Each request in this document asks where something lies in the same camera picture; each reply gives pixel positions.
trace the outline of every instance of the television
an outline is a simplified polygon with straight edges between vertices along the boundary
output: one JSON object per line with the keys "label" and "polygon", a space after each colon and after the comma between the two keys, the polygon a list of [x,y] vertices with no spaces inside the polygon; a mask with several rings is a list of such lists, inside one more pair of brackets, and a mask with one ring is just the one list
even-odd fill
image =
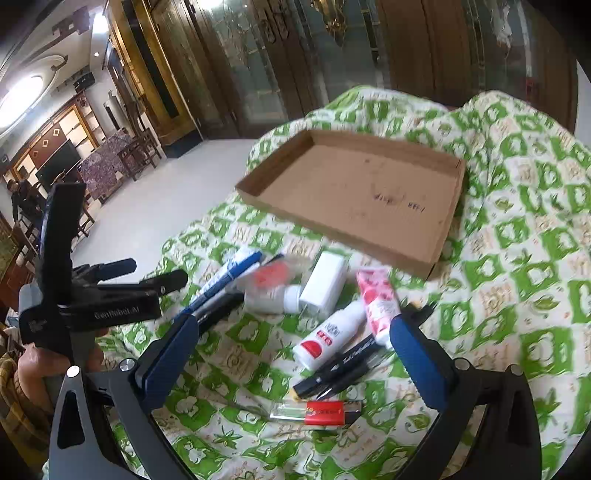
{"label": "television", "polygon": [[76,181],[78,177],[74,167],[79,161],[80,154],[77,152],[76,147],[71,140],[66,140],[39,168],[37,180],[41,182],[43,188],[48,192],[51,190],[53,181],[63,171],[68,172],[64,180]]}

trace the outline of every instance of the green and white bedsheet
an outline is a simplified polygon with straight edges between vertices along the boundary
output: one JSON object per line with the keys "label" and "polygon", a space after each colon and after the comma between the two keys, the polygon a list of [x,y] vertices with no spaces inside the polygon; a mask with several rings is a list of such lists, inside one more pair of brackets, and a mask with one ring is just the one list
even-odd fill
{"label": "green and white bedsheet", "polygon": [[[357,87],[267,133],[254,145],[248,170],[302,129],[418,142],[467,161],[464,195],[433,280],[398,270],[390,278],[404,301],[438,301],[423,331],[449,355],[498,371],[523,367],[540,425],[543,478],[550,478],[584,432],[591,408],[589,150],[547,115],[503,93],[479,95],[448,112],[403,93]],[[183,268],[190,284],[162,299],[160,320],[104,338],[111,361],[140,355],[161,337],[241,245],[309,258],[334,251],[351,270],[378,264],[234,193],[165,243],[154,273]],[[347,284],[340,305],[357,294]],[[307,316],[239,309],[202,337],[166,408],[154,413],[198,478],[380,480],[405,462],[436,412],[425,407],[395,355],[341,395],[364,399],[362,418],[347,429],[265,419],[271,403],[288,398],[300,380],[291,347],[316,324]],[[481,415],[473,416],[446,473],[461,465]],[[115,431],[130,465],[143,473],[122,427]]]}

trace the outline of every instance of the hand cream tube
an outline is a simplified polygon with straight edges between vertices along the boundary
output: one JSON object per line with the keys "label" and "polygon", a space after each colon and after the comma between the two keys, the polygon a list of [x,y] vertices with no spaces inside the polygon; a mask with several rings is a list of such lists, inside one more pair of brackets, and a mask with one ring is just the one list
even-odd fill
{"label": "hand cream tube", "polygon": [[362,269],[355,277],[365,304],[368,326],[376,343],[392,348],[390,322],[400,315],[400,306],[384,268]]}

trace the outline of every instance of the cardboard box lid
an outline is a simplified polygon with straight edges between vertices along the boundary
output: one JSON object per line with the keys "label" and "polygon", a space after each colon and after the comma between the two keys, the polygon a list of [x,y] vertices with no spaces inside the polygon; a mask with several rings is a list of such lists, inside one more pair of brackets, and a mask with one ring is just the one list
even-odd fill
{"label": "cardboard box lid", "polygon": [[303,131],[236,188],[244,201],[427,278],[439,259],[465,162],[422,145]]}

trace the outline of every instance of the blue gripper pad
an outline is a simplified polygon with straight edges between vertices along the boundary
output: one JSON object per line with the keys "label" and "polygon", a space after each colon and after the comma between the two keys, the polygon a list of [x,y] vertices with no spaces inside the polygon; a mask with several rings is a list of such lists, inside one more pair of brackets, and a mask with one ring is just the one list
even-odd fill
{"label": "blue gripper pad", "polygon": [[146,413],[164,405],[164,400],[195,350],[199,340],[199,324],[195,317],[190,317],[162,351],[145,379],[141,405]]}
{"label": "blue gripper pad", "polygon": [[425,405],[443,411],[447,406],[451,385],[449,379],[441,373],[440,368],[436,365],[435,359],[427,351],[429,340],[418,326],[407,324],[399,315],[394,317],[390,323],[390,342],[421,394]]}

